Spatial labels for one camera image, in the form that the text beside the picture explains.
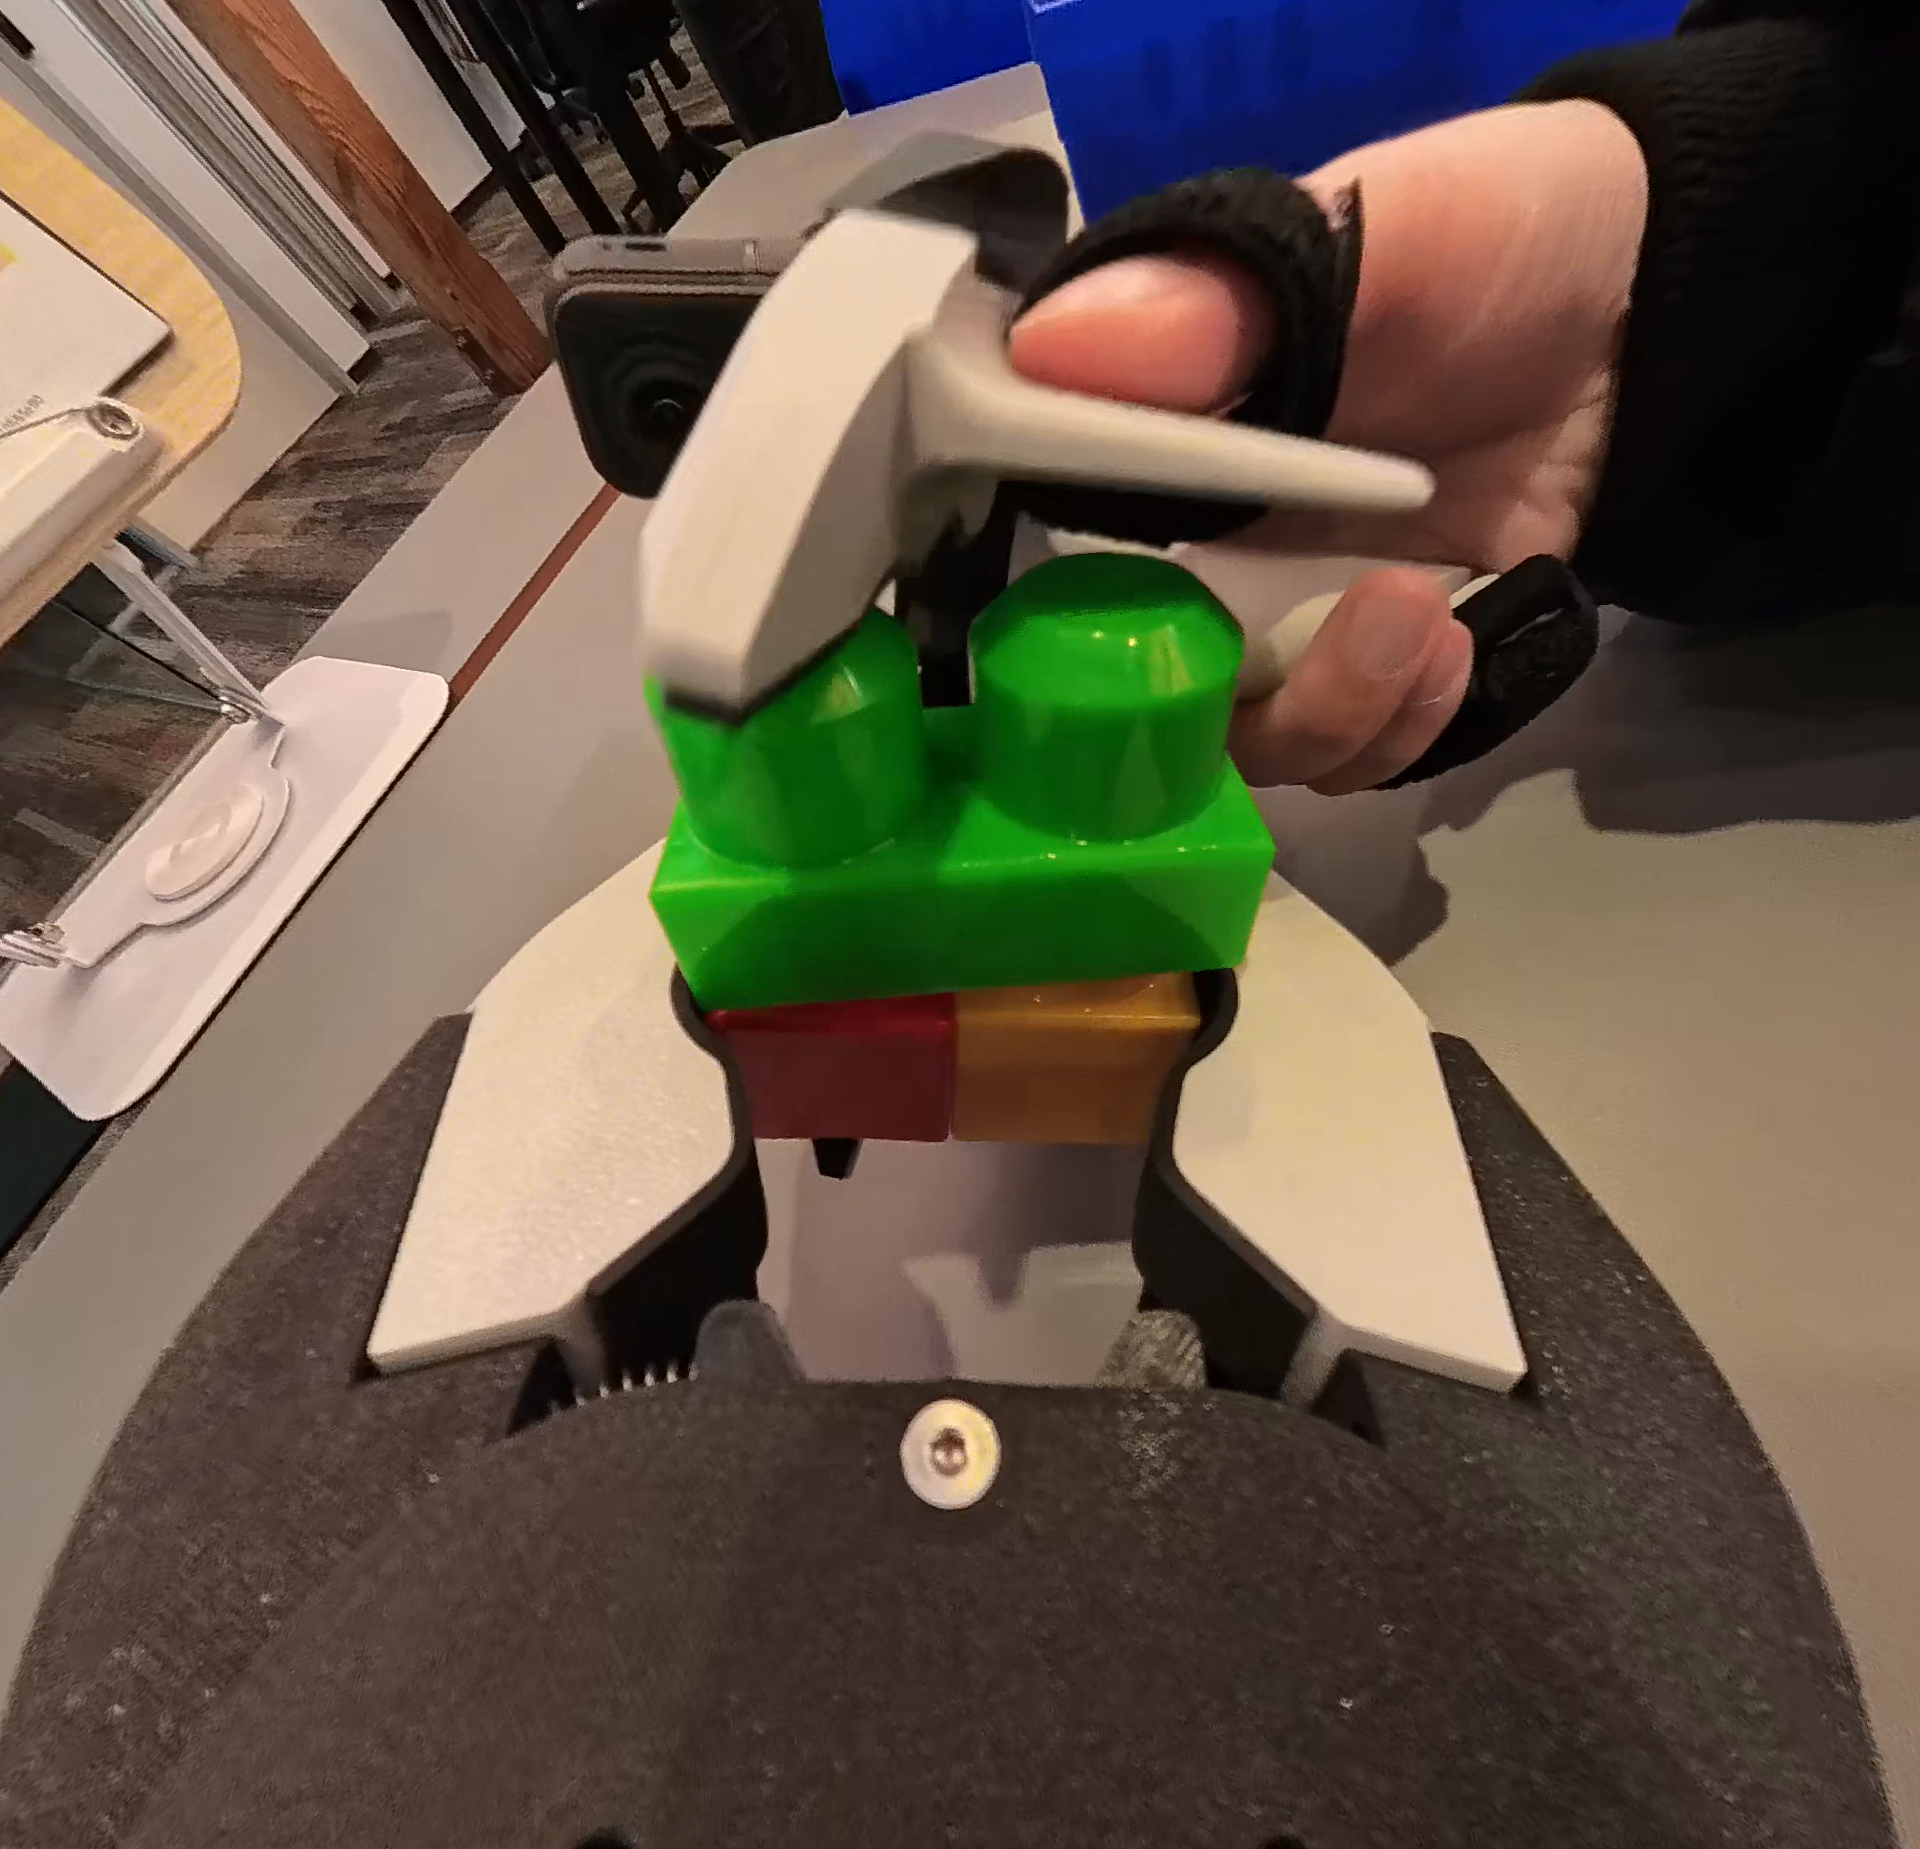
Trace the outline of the instruction sheet board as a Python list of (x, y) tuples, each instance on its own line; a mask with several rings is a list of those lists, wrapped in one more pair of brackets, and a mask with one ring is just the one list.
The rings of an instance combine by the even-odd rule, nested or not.
[(112, 552), (235, 412), (227, 306), (82, 157), (11, 104), (1, 131), (5, 639), (101, 565), (215, 684), (219, 655)]

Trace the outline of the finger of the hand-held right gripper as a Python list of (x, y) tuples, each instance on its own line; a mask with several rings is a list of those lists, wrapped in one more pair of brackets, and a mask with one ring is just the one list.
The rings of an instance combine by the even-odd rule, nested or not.
[(829, 220), (756, 304), (638, 538), (638, 660), (667, 703), (742, 720), (1001, 482), (1412, 513), (1409, 460), (1032, 384), (1012, 295), (960, 228)]

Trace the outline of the wooden post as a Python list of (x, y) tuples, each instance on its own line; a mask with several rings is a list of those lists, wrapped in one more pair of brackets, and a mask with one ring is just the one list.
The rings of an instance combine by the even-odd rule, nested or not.
[(496, 397), (548, 365), (542, 328), (470, 245), (293, 0), (164, 0)]

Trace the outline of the yellow mega block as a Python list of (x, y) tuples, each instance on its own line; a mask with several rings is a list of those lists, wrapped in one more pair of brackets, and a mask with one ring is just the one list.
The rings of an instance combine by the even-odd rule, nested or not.
[(1142, 1147), (1199, 1022), (1190, 974), (961, 990), (951, 1138)]

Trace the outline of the red mega block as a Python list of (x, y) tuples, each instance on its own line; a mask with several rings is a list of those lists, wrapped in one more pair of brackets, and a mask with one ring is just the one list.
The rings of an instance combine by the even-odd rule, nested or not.
[(941, 1142), (955, 1094), (955, 998), (710, 1009), (756, 1141)]

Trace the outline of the blue storage bin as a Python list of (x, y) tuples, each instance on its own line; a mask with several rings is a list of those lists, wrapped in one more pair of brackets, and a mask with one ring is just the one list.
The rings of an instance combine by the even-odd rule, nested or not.
[(1086, 218), (1500, 104), (1689, 0), (1015, 0)]
[(850, 114), (1032, 60), (1022, 0), (818, 0)]

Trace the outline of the green mega block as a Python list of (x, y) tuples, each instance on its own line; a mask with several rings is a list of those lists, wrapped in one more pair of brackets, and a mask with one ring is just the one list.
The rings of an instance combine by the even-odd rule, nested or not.
[(867, 619), (737, 724), (645, 701), (681, 790), (651, 907), (707, 1011), (1232, 969), (1274, 843), (1225, 758), (1243, 635), (1186, 569), (1035, 565), (929, 707)]

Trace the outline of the person's right hand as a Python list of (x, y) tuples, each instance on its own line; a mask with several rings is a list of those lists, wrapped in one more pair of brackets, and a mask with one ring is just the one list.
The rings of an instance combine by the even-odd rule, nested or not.
[(1474, 667), (1446, 572), (1571, 565), (1613, 418), (1647, 220), (1632, 131), (1591, 101), (1518, 104), (1358, 147), (1303, 190), (1358, 220), (1328, 440), (1424, 466), (1412, 513), (1273, 512), (1241, 548), (1349, 578), (1284, 684), (1234, 707), (1250, 788), (1394, 782)]

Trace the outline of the black office chair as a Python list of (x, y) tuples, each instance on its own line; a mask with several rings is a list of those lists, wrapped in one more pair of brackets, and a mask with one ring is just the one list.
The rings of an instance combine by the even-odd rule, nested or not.
[(588, 119), (634, 190), (628, 220), (654, 234), (743, 147), (842, 114), (818, 0), (443, 0), (563, 180), (580, 177), (557, 124)]

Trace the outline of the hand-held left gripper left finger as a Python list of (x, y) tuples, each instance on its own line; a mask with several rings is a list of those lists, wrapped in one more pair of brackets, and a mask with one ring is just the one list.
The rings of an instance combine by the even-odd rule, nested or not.
[(737, 1152), (675, 974), (649, 891), (589, 891), (470, 1001), (370, 1329), (379, 1374), (534, 1344), (574, 1378), (628, 1375), (594, 1300)]

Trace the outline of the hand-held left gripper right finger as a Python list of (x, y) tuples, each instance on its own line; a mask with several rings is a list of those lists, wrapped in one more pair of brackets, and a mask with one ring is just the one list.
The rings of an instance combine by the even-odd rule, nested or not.
[(1148, 1141), (1148, 1300), (1213, 1384), (1319, 1395), (1348, 1357), (1471, 1389), (1526, 1375), (1424, 1013), (1369, 950), (1268, 876), (1234, 974)]

